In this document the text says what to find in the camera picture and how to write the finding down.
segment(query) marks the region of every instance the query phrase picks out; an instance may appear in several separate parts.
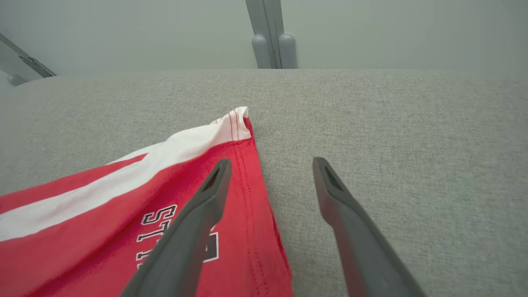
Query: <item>red fabric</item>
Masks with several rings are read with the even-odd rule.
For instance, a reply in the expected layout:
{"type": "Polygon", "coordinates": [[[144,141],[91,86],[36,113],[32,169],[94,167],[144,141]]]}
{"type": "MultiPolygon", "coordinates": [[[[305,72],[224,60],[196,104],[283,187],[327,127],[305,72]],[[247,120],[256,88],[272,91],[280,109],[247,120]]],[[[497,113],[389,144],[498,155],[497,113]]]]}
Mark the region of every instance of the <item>red fabric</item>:
{"type": "MultiPolygon", "coordinates": [[[[163,228],[195,194],[216,163],[232,162],[218,237],[218,258],[203,264],[197,296],[292,296],[291,271],[269,205],[252,137],[231,141],[162,171],[139,188],[61,224],[0,242],[1,296],[118,296],[163,228]],[[156,219],[152,224],[142,224],[156,219]]],[[[0,197],[0,213],[87,185],[140,161],[102,166],[0,197]]]]}

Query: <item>metal hinge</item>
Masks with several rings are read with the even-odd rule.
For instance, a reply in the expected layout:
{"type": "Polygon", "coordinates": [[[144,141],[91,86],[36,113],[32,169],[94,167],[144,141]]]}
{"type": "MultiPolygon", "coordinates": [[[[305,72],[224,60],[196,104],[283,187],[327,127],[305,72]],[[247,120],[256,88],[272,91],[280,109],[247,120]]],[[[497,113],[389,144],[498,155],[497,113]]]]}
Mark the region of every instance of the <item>metal hinge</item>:
{"type": "Polygon", "coordinates": [[[26,63],[26,65],[31,67],[31,69],[35,70],[35,72],[40,74],[42,77],[56,76],[56,74],[54,74],[50,69],[48,69],[34,57],[28,55],[25,51],[19,48],[2,33],[0,33],[0,42],[3,42],[6,46],[14,50],[18,54],[18,57],[20,58],[20,60],[22,60],[22,62],[26,63]]]}
{"type": "Polygon", "coordinates": [[[38,74],[42,75],[42,77],[52,77],[55,76],[53,72],[51,72],[50,69],[46,68],[41,62],[39,62],[37,59],[31,56],[24,57],[22,55],[18,55],[20,60],[22,62],[26,63],[31,69],[35,70],[38,74]]]}

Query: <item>seam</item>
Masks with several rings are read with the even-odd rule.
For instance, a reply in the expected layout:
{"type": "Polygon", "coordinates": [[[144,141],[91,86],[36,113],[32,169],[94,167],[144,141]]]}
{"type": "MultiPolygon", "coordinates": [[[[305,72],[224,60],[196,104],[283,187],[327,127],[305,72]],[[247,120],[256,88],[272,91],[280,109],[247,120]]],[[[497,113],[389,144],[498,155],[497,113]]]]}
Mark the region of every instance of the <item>seam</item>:
{"type": "Polygon", "coordinates": [[[240,140],[240,136],[238,135],[238,115],[237,115],[236,110],[233,110],[233,111],[234,111],[234,118],[237,120],[237,140],[240,140]]]}
{"type": "MultiPolygon", "coordinates": [[[[255,224],[254,224],[254,214],[253,214],[253,200],[251,199],[251,189],[249,187],[249,182],[248,182],[248,171],[246,170],[246,163],[244,162],[244,156],[243,154],[241,153],[240,154],[240,159],[242,160],[242,166],[244,168],[244,176],[246,177],[246,187],[248,189],[248,193],[249,193],[249,208],[251,210],[251,218],[253,219],[253,237],[256,238],[257,237],[257,231],[255,229],[255,224]]],[[[260,260],[260,256],[259,256],[259,253],[258,253],[258,249],[257,249],[257,245],[253,243],[253,249],[254,249],[254,252],[255,252],[255,255],[257,256],[257,262],[259,264],[259,268],[260,268],[260,275],[262,276],[262,282],[264,283],[264,288],[265,288],[265,292],[266,292],[266,295],[269,296],[269,289],[268,289],[268,282],[266,281],[266,278],[264,277],[264,269],[262,268],[262,261],[260,260]]]]}
{"type": "MultiPolygon", "coordinates": [[[[231,112],[228,113],[229,115],[229,124],[230,124],[230,127],[231,127],[231,140],[233,140],[233,123],[231,121],[231,112]]],[[[242,186],[242,197],[243,197],[243,200],[244,200],[244,212],[246,214],[246,243],[247,243],[247,246],[248,246],[248,259],[249,259],[249,267],[251,268],[251,276],[253,277],[253,282],[255,284],[255,290],[257,291],[257,294],[260,296],[260,291],[259,291],[259,288],[257,286],[257,278],[255,276],[255,271],[253,269],[253,262],[251,260],[251,251],[249,249],[249,226],[248,226],[248,206],[247,206],[247,203],[246,203],[246,191],[244,190],[244,185],[243,185],[243,180],[242,180],[242,171],[240,170],[240,163],[238,162],[238,155],[237,155],[237,149],[235,147],[235,144],[234,144],[234,141],[231,142],[232,143],[232,148],[233,148],[233,151],[234,151],[234,156],[235,156],[235,159],[237,161],[237,167],[238,167],[238,173],[239,173],[239,177],[240,177],[240,183],[241,183],[241,186],[242,186]]]]}

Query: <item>gray fabric surface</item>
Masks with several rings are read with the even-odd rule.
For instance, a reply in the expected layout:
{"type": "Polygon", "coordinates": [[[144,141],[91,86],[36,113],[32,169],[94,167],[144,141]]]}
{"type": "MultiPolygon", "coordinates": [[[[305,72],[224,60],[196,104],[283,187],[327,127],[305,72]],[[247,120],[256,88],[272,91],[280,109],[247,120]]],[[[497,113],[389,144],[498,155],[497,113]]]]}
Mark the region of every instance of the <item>gray fabric surface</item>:
{"type": "Polygon", "coordinates": [[[435,71],[55,77],[0,100],[0,194],[103,165],[249,106],[296,296],[343,296],[323,156],[430,296],[528,293],[528,83],[435,71]]]}

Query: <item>clothing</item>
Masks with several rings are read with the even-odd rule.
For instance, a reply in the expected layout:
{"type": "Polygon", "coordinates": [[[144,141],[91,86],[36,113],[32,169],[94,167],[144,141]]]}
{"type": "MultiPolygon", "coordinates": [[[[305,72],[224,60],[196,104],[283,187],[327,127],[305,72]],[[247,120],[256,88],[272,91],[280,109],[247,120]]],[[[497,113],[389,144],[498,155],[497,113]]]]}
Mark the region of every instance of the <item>clothing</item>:
{"type": "Polygon", "coordinates": [[[225,158],[229,193],[196,295],[291,296],[246,107],[105,166],[0,197],[0,295],[118,296],[225,158]]]}

